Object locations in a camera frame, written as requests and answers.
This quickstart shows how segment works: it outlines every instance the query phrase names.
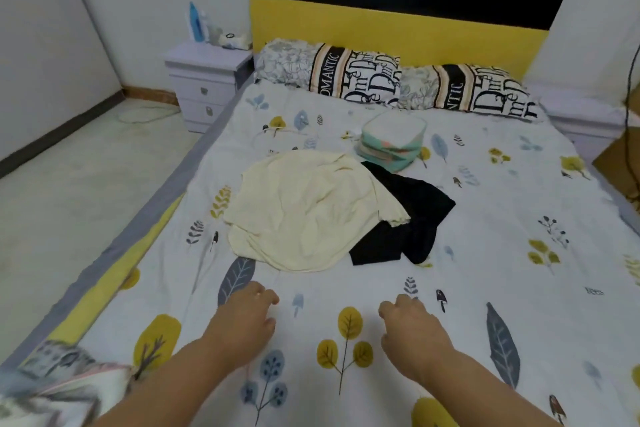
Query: nightstand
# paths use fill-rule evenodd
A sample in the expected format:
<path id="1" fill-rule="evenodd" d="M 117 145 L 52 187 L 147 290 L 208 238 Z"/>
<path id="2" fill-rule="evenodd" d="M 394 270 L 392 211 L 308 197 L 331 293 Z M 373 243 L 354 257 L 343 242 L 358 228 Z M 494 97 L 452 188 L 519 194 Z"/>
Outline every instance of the nightstand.
<path id="1" fill-rule="evenodd" d="M 188 131 L 206 132 L 253 72 L 251 51 L 183 42 L 164 55 Z"/>

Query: hand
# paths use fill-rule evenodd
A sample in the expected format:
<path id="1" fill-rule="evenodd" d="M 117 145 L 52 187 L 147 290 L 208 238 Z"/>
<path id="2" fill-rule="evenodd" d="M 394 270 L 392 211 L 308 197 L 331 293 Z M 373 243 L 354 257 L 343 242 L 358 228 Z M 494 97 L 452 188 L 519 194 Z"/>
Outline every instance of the hand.
<path id="1" fill-rule="evenodd" d="M 425 383 L 432 368 L 455 351 L 440 321 L 406 294 L 398 295 L 395 304 L 382 302 L 378 313 L 387 328 L 382 336 L 385 354 L 400 373 L 428 390 Z"/>
<path id="2" fill-rule="evenodd" d="M 276 329 L 276 320 L 267 319 L 267 311 L 278 302 L 274 291 L 249 282 L 218 307 L 201 341 L 222 356 L 228 373 L 249 363 L 267 345 Z"/>

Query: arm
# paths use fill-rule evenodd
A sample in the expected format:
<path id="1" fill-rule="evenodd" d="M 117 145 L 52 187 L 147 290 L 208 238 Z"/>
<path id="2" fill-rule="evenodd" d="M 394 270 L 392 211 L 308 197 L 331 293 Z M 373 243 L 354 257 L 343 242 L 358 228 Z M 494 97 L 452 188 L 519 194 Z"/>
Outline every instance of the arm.
<path id="1" fill-rule="evenodd" d="M 475 359 L 453 348 L 438 318 L 407 295 L 382 302 L 387 333 L 382 349 L 404 376 L 420 383 L 460 427 L 555 427 L 551 417 L 530 404 Z"/>
<path id="2" fill-rule="evenodd" d="M 267 319 L 278 296 L 257 282 L 218 307 L 200 339 L 182 348 L 96 427 L 187 427 L 210 393 L 231 372 L 249 363 L 269 342 L 275 319 Z"/>

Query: tiled floor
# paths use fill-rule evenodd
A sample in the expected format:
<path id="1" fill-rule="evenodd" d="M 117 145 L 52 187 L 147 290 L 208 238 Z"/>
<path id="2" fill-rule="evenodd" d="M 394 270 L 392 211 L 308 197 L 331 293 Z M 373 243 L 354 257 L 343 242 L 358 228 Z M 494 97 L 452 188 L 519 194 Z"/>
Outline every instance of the tiled floor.
<path id="1" fill-rule="evenodd" d="M 0 179 L 0 362 L 178 166 L 199 134 L 127 100 Z"/>

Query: cream cloth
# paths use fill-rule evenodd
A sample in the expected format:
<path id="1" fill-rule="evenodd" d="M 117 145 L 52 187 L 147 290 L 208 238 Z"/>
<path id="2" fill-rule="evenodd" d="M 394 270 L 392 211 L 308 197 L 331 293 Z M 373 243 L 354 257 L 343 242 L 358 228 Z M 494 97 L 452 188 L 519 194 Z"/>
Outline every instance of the cream cloth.
<path id="1" fill-rule="evenodd" d="M 335 265 L 380 221 L 402 225 L 402 205 L 352 156 L 295 150 L 253 164 L 225 211 L 239 257 L 312 272 Z"/>

